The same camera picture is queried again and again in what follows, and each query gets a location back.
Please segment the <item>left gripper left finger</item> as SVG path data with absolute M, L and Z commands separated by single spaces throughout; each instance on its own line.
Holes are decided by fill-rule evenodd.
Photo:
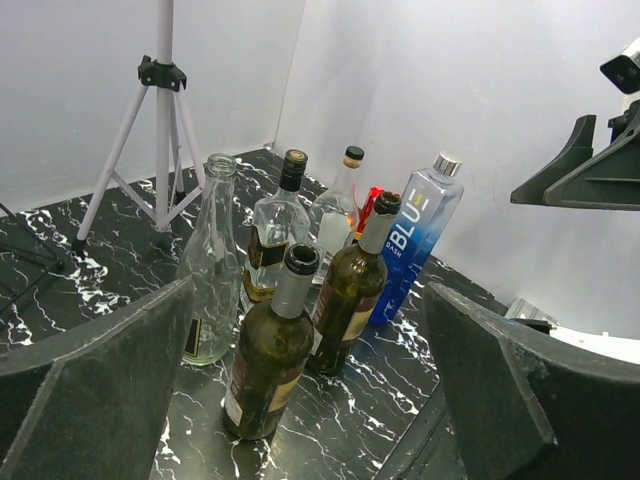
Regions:
M 3 354 L 2 478 L 148 478 L 193 302 L 177 280 Z

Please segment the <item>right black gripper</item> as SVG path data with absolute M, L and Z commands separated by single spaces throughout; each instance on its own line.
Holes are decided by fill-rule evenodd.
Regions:
M 510 194 L 512 204 L 596 209 L 639 208 L 639 100 L 608 120 L 610 144 L 595 154 L 597 117 L 587 114 L 574 124 L 561 151 Z

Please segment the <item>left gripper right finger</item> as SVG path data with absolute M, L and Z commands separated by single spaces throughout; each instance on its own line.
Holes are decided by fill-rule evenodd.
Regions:
M 636 479 L 639 367 L 423 290 L 427 339 L 471 479 Z

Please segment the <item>blue square bottle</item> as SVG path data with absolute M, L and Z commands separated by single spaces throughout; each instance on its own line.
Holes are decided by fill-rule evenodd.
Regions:
M 371 325 L 383 325 L 395 317 L 427 263 L 464 193 L 456 179 L 461 165 L 440 153 L 431 167 L 411 174 L 382 250 L 388 275 L 369 317 Z

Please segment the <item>tall clear bottle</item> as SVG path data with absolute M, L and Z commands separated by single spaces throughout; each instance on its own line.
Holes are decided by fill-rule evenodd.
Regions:
M 215 153 L 205 164 L 205 187 L 196 226 L 177 268 L 189 276 L 194 306 L 183 359 L 194 366 L 220 360 L 230 347 L 237 319 L 241 268 L 233 235 L 236 161 Z

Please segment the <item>dark green wine bottle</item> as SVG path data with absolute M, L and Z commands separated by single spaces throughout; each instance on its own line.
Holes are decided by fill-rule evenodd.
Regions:
M 313 246 L 292 245 L 273 297 L 245 315 L 223 412 L 226 428 L 237 438 L 272 435 L 287 407 L 314 344 L 305 304 L 319 263 Z

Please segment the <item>green wine bottle silver neck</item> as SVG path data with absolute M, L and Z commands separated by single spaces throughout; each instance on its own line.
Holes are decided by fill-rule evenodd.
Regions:
M 398 194 L 380 193 L 359 242 L 334 255 L 312 311 L 309 369 L 336 375 L 346 363 L 384 289 L 387 267 L 381 252 L 400 207 Z

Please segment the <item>clear bottle black cap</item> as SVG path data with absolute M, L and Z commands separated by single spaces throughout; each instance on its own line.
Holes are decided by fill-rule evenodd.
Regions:
M 303 151 L 288 150 L 276 192 L 255 203 L 242 275 L 245 310 L 273 296 L 287 249 L 308 238 L 310 219 L 299 200 L 307 161 Z

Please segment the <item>small clear glass bottle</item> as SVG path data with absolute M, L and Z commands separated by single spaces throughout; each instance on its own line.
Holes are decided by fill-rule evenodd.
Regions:
M 348 146 L 335 180 L 308 209 L 309 239 L 321 257 L 312 281 L 315 285 L 324 282 L 334 255 L 353 240 L 359 222 L 356 180 L 364 155 L 359 146 Z

